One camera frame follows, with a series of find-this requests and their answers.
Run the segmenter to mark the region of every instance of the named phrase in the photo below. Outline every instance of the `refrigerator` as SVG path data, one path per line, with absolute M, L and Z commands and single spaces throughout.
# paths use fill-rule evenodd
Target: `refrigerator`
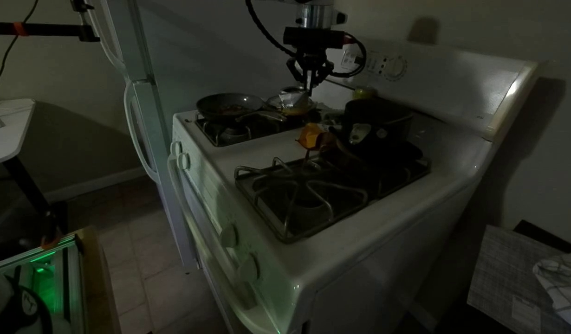
M 194 110 L 207 95 L 276 95 L 294 80 L 288 56 L 254 25 L 244 0 L 100 0 L 91 20 L 103 49 L 125 78 L 124 108 L 146 173 L 158 184 L 183 266 L 197 254 L 167 171 L 172 116 Z M 268 31 L 281 40 L 296 6 L 254 3 Z

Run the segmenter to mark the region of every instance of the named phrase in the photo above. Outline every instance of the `baseboard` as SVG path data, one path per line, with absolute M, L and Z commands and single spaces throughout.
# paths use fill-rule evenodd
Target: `baseboard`
M 144 175 L 145 169 L 143 169 L 143 167 L 137 167 L 124 172 L 107 175 L 95 180 L 89 180 L 87 182 L 74 184 L 72 186 L 66 186 L 65 188 L 46 193 L 44 194 L 44 197 L 46 197 L 49 202 L 64 201 L 85 193 L 106 188 L 107 186 L 113 186 L 121 182 L 142 177 Z
M 428 332 L 433 333 L 438 325 L 438 320 L 434 318 L 426 309 L 416 302 L 411 303 L 407 311 L 422 325 Z

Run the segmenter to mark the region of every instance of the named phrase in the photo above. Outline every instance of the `white stove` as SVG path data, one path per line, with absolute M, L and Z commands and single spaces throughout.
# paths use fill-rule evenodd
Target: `white stove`
M 174 116 L 169 167 L 201 264 L 234 332 L 241 324 L 254 333 L 394 330 L 534 82 L 535 65 L 513 59 L 388 42 L 366 46 L 373 59 L 403 59 L 404 77 L 381 76 L 373 70 L 380 63 L 370 59 L 365 74 L 325 82 L 313 99 L 342 109 L 352 95 L 347 86 L 368 83 L 381 96 L 427 112 L 415 114 L 409 141 L 431 165 L 316 233 L 280 238 L 279 223 L 272 228 L 270 222 L 277 217 L 266 213 L 269 200 L 252 200 L 252 183 L 235 179 L 271 167 L 274 158 L 278 167 L 303 159 L 306 150 L 296 142 L 301 129 L 218 147 L 198 126 L 198 112 Z M 477 80 L 464 75 L 470 70 Z M 464 98 L 458 87 L 480 99 Z M 458 103 L 465 109 L 458 112 Z

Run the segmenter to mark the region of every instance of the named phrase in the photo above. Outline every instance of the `checkered cloth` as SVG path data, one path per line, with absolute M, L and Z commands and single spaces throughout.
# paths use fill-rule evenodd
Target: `checkered cloth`
M 533 273 L 552 298 L 554 311 L 571 325 L 571 253 L 541 260 Z

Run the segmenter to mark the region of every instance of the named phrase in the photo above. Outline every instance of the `tile floor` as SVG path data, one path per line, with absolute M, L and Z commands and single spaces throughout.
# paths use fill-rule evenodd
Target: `tile floor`
M 186 273 L 156 185 L 139 178 L 69 201 L 69 230 L 97 228 L 123 334 L 224 334 L 202 271 Z

